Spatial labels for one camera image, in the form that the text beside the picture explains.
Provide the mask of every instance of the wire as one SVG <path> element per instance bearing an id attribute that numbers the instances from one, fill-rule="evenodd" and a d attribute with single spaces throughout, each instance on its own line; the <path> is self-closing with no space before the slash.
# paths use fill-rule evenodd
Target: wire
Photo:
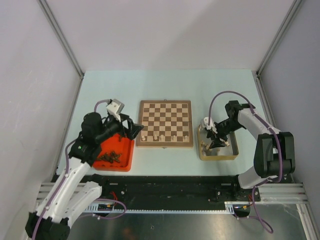
<path id="1" fill-rule="evenodd" d="M 99 104 L 103 104 L 103 103 L 110 103 L 110 99 L 105 99 L 105 100 L 98 101 L 98 102 L 94 105 L 94 112 L 97 111 L 97 108 L 98 108 Z"/>
<path id="2" fill-rule="evenodd" d="M 243 205 L 243 206 L 234 206 L 234 209 L 244 209 L 244 208 L 249 208 L 251 205 Z"/>
<path id="3" fill-rule="evenodd" d="M 244 216 L 244 217 L 239 217 L 239 216 L 237 216 L 237 214 L 234 214 L 233 215 L 237 220 L 243 220 L 243 219 L 255 219 L 255 220 L 257 220 L 257 221 L 260 221 L 259 220 L 259 218 L 258 217 L 256 217 L 256 216 Z M 269 229 L 265 229 L 266 231 L 268 231 L 268 233 L 270 233 L 270 234 L 273 234 L 274 233 L 274 229 L 272 228 L 272 226 L 269 224 L 269 223 L 267 223 L 264 219 L 262 219 L 262 222 L 264 223 L 264 224 L 266 224 L 268 227 L 269 227 Z"/>
<path id="4" fill-rule="evenodd" d="M 46 211 L 47 211 L 47 208 L 49 208 L 52 200 L 55 198 L 55 196 L 57 195 L 57 193 L 59 192 L 61 186 L 64 184 L 65 180 L 66 180 L 66 175 L 69 173 L 69 156 L 68 156 L 68 148 L 76 141 L 73 140 L 71 141 L 64 149 L 64 154 L 65 154 L 65 160 L 66 160 L 66 164 L 65 164 L 65 173 L 63 175 L 63 178 L 61 180 L 61 182 L 58 184 L 58 186 L 56 187 L 55 191 L 53 192 L 53 194 L 51 195 L 51 197 L 49 198 L 48 202 L 46 203 L 45 207 L 43 208 L 42 210 L 42 213 L 40 214 L 38 220 L 36 221 L 36 224 L 35 224 L 35 227 L 34 227 L 34 230 L 33 230 L 33 233 L 32 233 L 32 240 L 35 240 L 36 239 L 36 236 L 37 236 L 37 232 L 38 232 L 38 228 L 39 228 L 39 225 L 40 225 L 40 222 L 43 218 L 43 216 L 45 215 Z"/>
<path id="5" fill-rule="evenodd" d="M 115 194 L 114 191 L 112 191 L 111 194 L 113 195 L 114 200 L 118 200 L 117 195 Z"/>
<path id="6" fill-rule="evenodd" d="M 257 211 L 257 207 L 256 207 L 256 203 L 255 203 L 255 198 L 254 198 L 254 194 L 255 194 L 255 190 L 258 186 L 261 186 L 267 182 L 275 182 L 275 183 L 279 183 L 282 179 L 282 176 L 283 176 L 283 163 L 282 163 L 282 152 L 281 152 L 281 146 L 280 146 L 280 141 L 279 141 L 279 138 L 276 134 L 276 132 L 273 130 L 272 126 L 270 126 L 263 118 L 261 118 L 254 110 L 254 107 L 253 105 L 251 104 L 251 102 L 249 101 L 248 98 L 246 98 L 244 95 L 242 95 L 241 93 L 239 92 L 236 92 L 236 91 L 222 91 L 222 92 L 219 92 L 217 95 L 214 96 L 214 98 L 212 99 L 211 103 L 210 103 L 210 107 L 209 107 L 209 116 L 208 116 L 208 120 L 209 120 L 209 123 L 211 122 L 211 109 L 212 109 L 212 106 L 213 106 L 213 103 L 214 101 L 216 100 L 216 98 L 218 96 L 220 96 L 221 94 L 226 94 L 226 93 L 230 93 L 230 94 L 236 94 L 240 97 L 242 97 L 243 99 L 245 99 L 247 101 L 247 103 L 249 104 L 249 108 L 250 108 L 250 111 L 252 113 L 253 116 L 255 116 L 255 118 L 257 118 L 265 127 L 266 129 L 274 136 L 274 139 L 275 139 L 275 143 L 276 143 L 276 147 L 277 147 L 277 150 L 278 150 L 278 161 L 279 161 L 279 176 L 278 178 L 276 179 L 269 179 L 269 178 L 266 178 L 265 180 L 263 180 L 262 182 L 256 184 L 253 188 L 252 188 L 252 205 L 253 205 L 253 208 L 255 210 L 255 213 L 256 213 L 256 216 L 249 216 L 247 218 L 251 218 L 251 219 L 256 219 L 258 220 L 261 225 L 263 226 L 263 228 L 270 234 L 273 234 L 274 233 L 274 230 L 273 228 L 270 226 L 269 223 L 267 223 L 264 219 L 262 219 L 259 215 L 259 212 Z"/>
<path id="7" fill-rule="evenodd" d="M 249 202 L 250 202 L 249 206 L 252 206 L 254 204 L 253 201 L 252 201 L 252 196 L 249 194 L 248 197 L 249 197 Z"/>
<path id="8" fill-rule="evenodd" d="M 82 215 L 82 216 L 78 217 L 78 219 L 82 219 L 82 218 L 86 218 L 86 217 L 92 216 L 92 217 L 97 217 L 98 220 L 99 220 L 99 219 L 111 220 L 111 219 L 120 218 L 120 217 L 122 217 L 122 216 L 127 212 L 127 206 L 126 206 L 122 201 L 112 200 L 112 199 L 108 199 L 108 198 L 98 198 L 97 201 L 112 201 L 112 202 L 114 202 L 114 203 L 120 204 L 120 205 L 123 206 L 123 212 L 120 213 L 120 214 L 117 215 L 117 216 L 111 216 L 111 217 L 99 216 L 99 215 L 96 215 L 96 214 L 85 214 L 85 215 Z"/>

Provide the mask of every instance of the white wall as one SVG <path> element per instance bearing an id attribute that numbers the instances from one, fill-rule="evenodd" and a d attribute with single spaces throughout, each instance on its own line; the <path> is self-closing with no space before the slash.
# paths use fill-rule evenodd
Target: white wall
<path id="1" fill-rule="evenodd" d="M 293 0 L 48 0 L 85 70 L 256 70 Z"/>
<path id="2" fill-rule="evenodd" d="M 278 127 L 295 140 L 294 176 L 304 183 L 320 226 L 320 1 L 307 0 L 262 81 Z"/>
<path id="3" fill-rule="evenodd" d="M 17 240 L 53 170 L 80 79 L 36 0 L 2 1 L 0 35 L 0 239 L 23 207 L 7 236 Z"/>

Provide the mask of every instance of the light blue table surface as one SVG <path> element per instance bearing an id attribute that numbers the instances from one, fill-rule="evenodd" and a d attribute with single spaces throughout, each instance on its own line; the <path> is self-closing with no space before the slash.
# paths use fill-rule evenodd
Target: light blue table surface
<path id="1" fill-rule="evenodd" d="M 221 91 L 236 91 L 245 95 L 264 117 L 263 108 L 251 70 L 248 69 L 199 69 L 161 71 L 87 71 L 84 75 L 74 109 L 66 143 L 75 139 L 81 130 L 84 115 L 93 112 L 97 101 L 118 99 L 125 104 L 122 113 L 138 121 L 141 100 L 191 100 L 193 148 L 143 148 L 133 150 L 129 172 L 97 171 L 87 174 L 120 176 L 221 176 L 236 175 L 253 166 L 256 140 L 245 129 L 236 131 L 239 156 L 235 160 L 202 161 L 199 158 L 196 129 L 200 120 L 208 116 L 212 98 Z M 211 116 L 219 122 L 228 116 L 225 105 L 229 100 L 239 100 L 234 94 L 223 94 L 213 104 Z M 105 116 L 105 104 L 98 112 Z M 66 165 L 61 155 L 57 174 Z"/>

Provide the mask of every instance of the checkered pattern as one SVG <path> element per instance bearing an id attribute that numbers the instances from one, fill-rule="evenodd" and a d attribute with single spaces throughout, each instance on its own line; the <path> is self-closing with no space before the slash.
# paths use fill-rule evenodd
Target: checkered pattern
<path id="1" fill-rule="evenodd" d="M 140 137 L 143 142 L 189 142 L 189 111 L 186 103 L 144 103 Z"/>

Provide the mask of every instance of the white bracket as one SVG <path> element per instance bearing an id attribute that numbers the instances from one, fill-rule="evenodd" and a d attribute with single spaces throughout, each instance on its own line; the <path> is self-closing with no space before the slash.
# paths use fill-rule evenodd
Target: white bracket
<path id="1" fill-rule="evenodd" d="M 121 122 L 120 113 L 125 105 L 117 99 L 113 99 L 112 102 L 106 106 L 107 112 L 114 116 L 119 122 Z"/>
<path id="2" fill-rule="evenodd" d="M 212 130 L 215 133 L 217 133 L 216 126 L 214 122 L 212 121 L 212 117 L 210 117 L 210 123 L 209 123 L 209 117 L 205 117 L 204 119 L 201 120 L 201 127 L 207 130 Z"/>

